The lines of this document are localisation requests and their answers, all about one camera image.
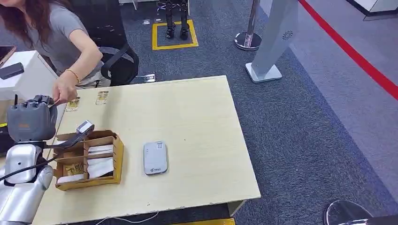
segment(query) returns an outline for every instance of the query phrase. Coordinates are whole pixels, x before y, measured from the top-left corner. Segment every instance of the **woman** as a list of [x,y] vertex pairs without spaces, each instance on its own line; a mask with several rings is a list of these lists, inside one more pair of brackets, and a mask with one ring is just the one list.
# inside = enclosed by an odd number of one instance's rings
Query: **woman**
[[0,15],[7,30],[51,60],[59,104],[77,97],[76,86],[109,86],[100,72],[102,53],[67,0],[0,0]]

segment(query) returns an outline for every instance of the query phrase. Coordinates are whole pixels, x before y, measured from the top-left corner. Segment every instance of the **black cable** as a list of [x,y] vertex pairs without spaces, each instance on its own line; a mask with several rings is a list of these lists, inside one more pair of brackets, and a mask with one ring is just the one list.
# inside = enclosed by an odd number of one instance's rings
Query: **black cable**
[[14,172],[12,172],[12,173],[9,173],[9,174],[5,175],[4,177],[0,178],[0,182],[1,182],[2,180],[5,180],[5,179],[11,177],[11,176],[14,176],[14,175],[17,174],[17,173],[22,173],[22,172],[25,172],[25,171],[27,171],[27,170],[31,170],[31,169],[37,168],[37,167],[42,166],[42,165],[47,165],[48,163],[50,163],[50,162],[56,160],[56,159],[58,158],[58,156],[59,156],[59,155],[56,155],[56,156],[54,156],[52,159],[46,160],[45,162],[42,162],[42,163],[40,163],[40,164],[33,165],[33,166],[29,166],[29,167],[26,167],[26,168],[23,168],[23,169],[14,171]]

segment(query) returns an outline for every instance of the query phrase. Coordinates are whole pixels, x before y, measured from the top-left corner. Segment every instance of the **blue carpet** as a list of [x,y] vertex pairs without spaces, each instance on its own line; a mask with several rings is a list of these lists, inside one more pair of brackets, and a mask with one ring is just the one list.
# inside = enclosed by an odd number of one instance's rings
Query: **blue carpet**
[[[397,214],[398,204],[290,49],[276,64],[282,79],[251,82],[244,64],[255,52],[241,51],[233,43],[246,29],[250,2],[193,1],[199,47],[168,51],[152,51],[152,26],[141,24],[150,4],[140,4],[137,13],[133,6],[122,8],[129,42],[141,59],[141,75],[155,73],[161,81],[227,76],[262,194],[235,215],[237,224],[320,225],[324,208],[336,199],[355,201],[376,216]],[[267,17],[261,10],[259,14],[261,30]],[[142,224],[227,217],[226,206],[216,205],[161,212]],[[128,223],[111,219],[102,224]]]

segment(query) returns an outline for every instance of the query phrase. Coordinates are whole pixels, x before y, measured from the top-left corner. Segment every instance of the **cardboard organizer box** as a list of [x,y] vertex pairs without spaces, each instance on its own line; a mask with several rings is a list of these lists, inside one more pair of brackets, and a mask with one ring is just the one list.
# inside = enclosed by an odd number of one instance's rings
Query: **cardboard organizer box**
[[[58,141],[66,141],[73,135],[75,134],[62,134],[57,135],[56,138]],[[110,144],[113,145],[113,153],[103,153],[97,155],[88,154],[88,149],[90,147]],[[82,180],[55,184],[55,187],[59,190],[66,191],[69,189],[86,188],[104,184],[119,184],[122,178],[123,149],[124,145],[119,136],[110,130],[93,131],[91,134],[85,137],[83,141],[78,142],[71,148],[67,148],[65,150],[54,149],[54,156],[59,155],[59,158],[55,160],[57,167],[54,169],[54,176],[57,178],[57,181],[60,177],[68,175],[66,167],[73,164],[83,164],[84,176],[84,179]],[[87,172],[87,160],[108,157],[113,157],[113,175],[90,179],[90,175]]]

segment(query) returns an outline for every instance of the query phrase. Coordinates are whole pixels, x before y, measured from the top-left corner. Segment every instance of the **white cable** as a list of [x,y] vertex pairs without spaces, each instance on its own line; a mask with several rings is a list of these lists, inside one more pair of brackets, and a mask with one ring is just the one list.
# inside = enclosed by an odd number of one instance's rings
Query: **white cable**
[[143,223],[143,222],[145,222],[145,221],[148,221],[148,220],[150,220],[150,219],[155,218],[158,214],[159,214],[159,212],[156,212],[155,215],[149,217],[148,219],[144,219],[144,220],[141,220],[141,221],[129,221],[129,220],[123,219],[123,218],[107,217],[107,218],[105,218],[105,219],[99,221],[96,225],[100,225],[102,222],[104,222],[104,221],[107,220],[107,219],[118,219],[118,220],[123,220],[123,221],[129,222],[129,223],[131,223],[131,224],[140,224],[140,223]]

